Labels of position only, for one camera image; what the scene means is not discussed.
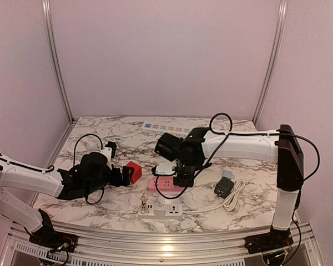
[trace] white marble surface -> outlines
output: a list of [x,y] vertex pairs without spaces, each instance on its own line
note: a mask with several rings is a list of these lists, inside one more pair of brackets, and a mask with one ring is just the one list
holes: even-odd
[[[105,195],[97,205],[90,206],[84,199],[60,201],[39,195],[35,207],[49,213],[52,220],[78,224],[88,227],[108,228],[140,232],[212,232],[242,228],[253,228],[271,224],[276,203],[276,165],[272,163],[215,158],[212,167],[204,170],[195,180],[195,186],[179,198],[184,210],[205,209],[217,206],[223,199],[213,192],[221,178],[223,169],[233,172],[233,181],[243,179],[246,187],[240,194],[238,212],[227,212],[223,208],[215,211],[184,214],[180,220],[143,220],[137,215],[141,204],[140,196],[147,192],[147,183],[153,178],[151,167],[165,159],[154,153],[157,139],[154,134],[141,132],[145,121],[177,123],[195,126],[208,125],[208,119],[183,119],[165,117],[81,117],[64,144],[56,160],[56,168],[70,169],[73,148],[76,140],[84,134],[95,133],[104,142],[113,140],[118,144],[118,151],[113,163],[121,167],[129,161],[141,165],[142,178],[128,187],[106,187]],[[228,128],[222,120],[214,122],[215,128]],[[235,121],[235,131],[255,131],[251,121]],[[94,137],[86,137],[77,148],[77,161],[81,156],[99,149],[99,142]],[[100,197],[100,191],[90,195],[91,202]],[[149,203],[161,202],[163,198],[157,192],[148,191]]]

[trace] black power adapter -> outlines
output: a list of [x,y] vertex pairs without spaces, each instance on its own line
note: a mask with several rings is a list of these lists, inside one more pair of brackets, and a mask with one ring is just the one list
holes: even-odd
[[227,198],[234,187],[233,181],[229,180],[227,177],[222,177],[217,183],[214,192],[221,198]]

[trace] white robotic arm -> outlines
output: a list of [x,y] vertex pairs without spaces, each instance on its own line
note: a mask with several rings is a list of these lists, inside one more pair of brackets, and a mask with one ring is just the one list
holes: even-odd
[[174,185],[192,187],[195,172],[210,166],[212,157],[248,158],[277,163],[277,201],[271,231],[261,236],[246,238],[249,253],[283,247],[292,243],[290,223],[298,207],[304,182],[303,152],[290,126],[280,130],[262,132],[229,132],[215,134],[209,127],[191,130],[185,139],[164,134],[155,152],[168,159],[177,160]]
[[0,214],[21,224],[31,233],[30,241],[51,248],[58,248],[64,239],[76,236],[56,232],[47,213],[20,201],[6,187],[21,188],[44,193],[60,200],[85,198],[107,185],[126,186],[133,172],[129,167],[119,168],[111,164],[116,145],[108,142],[100,152],[91,152],[82,157],[80,164],[69,171],[54,167],[41,169],[17,162],[0,154]]

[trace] white cable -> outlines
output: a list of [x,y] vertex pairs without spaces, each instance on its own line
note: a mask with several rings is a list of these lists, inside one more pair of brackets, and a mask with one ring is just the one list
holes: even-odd
[[148,194],[143,192],[142,196],[140,197],[140,200],[142,201],[142,204],[139,206],[140,212],[142,214],[149,213],[149,209],[147,207]]
[[201,209],[199,211],[185,211],[184,213],[199,213],[199,212],[210,212],[224,206],[225,210],[231,212],[235,210],[237,212],[239,210],[239,201],[238,196],[242,192],[245,187],[245,182],[241,179],[235,182],[232,192],[224,199],[224,202],[220,205],[213,207],[211,209]]

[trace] red cube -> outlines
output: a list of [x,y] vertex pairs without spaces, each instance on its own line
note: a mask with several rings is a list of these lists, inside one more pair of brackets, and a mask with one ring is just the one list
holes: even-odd
[[134,169],[134,173],[131,178],[131,183],[132,184],[136,183],[137,180],[139,180],[140,177],[142,176],[142,167],[140,167],[139,165],[137,165],[132,161],[130,161],[126,166],[132,167]]

